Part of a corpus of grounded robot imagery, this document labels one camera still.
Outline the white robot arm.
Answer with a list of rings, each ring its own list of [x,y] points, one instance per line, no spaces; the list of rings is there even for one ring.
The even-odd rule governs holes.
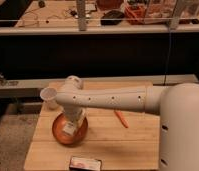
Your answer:
[[[69,76],[57,91],[66,112],[90,107],[158,114],[159,171],[199,171],[199,84],[84,90],[81,83]]]

